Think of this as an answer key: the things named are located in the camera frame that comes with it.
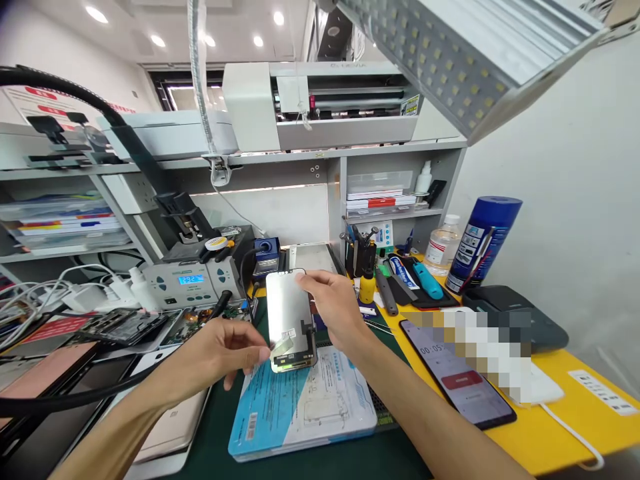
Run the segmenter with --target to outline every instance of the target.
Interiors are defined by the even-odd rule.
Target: led light panel
[[[339,0],[338,6],[469,145],[528,108],[607,31],[557,0]]]

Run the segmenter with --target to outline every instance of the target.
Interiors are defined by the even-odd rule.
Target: green work mat
[[[268,338],[267,299],[260,298],[257,311],[258,331]],[[384,318],[374,321],[385,323]],[[373,332],[407,361],[392,335],[378,330]],[[316,334],[316,341],[329,339],[326,331]],[[246,463],[236,462],[227,451],[235,411],[242,390],[244,376],[238,372],[233,388],[225,392],[222,381],[212,387],[189,458],[184,468],[169,477],[171,480],[196,480],[209,478],[258,479],[258,478],[433,478],[409,438],[400,428],[375,433],[370,437],[348,440],[322,447],[301,450],[284,455]]]

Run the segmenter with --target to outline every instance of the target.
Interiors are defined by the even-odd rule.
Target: blue spray can
[[[479,286],[487,276],[515,218],[522,200],[508,197],[480,197],[458,247],[446,287],[462,294]]]

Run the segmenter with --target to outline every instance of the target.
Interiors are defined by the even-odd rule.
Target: digital display
[[[178,277],[180,285],[188,285],[190,283],[202,283],[204,282],[204,275],[187,275],[186,277]]]
[[[442,342],[433,340],[432,329],[403,322],[409,340],[420,352],[433,376],[464,418],[478,424],[511,412],[507,402],[478,372],[469,368]]]

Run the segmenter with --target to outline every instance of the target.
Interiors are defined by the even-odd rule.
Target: yellow desk
[[[258,297],[265,294],[264,289],[257,292]],[[396,329],[396,340],[413,370],[442,396],[440,388],[398,325],[405,319],[402,313],[419,310],[410,305],[406,307],[398,305],[398,308],[400,315],[396,317],[388,316],[384,309],[381,309],[381,312],[388,326]],[[548,404],[550,410],[582,435],[602,455],[609,455],[640,443],[640,413],[628,417],[618,415],[567,372],[572,370],[590,372],[640,411],[640,403],[630,395],[566,350],[534,355],[533,362],[565,392],[562,400]],[[515,410],[518,420],[487,430],[486,434],[532,475],[541,475],[577,463],[593,461],[591,452],[541,407],[524,409],[515,406],[509,399],[507,401]]]

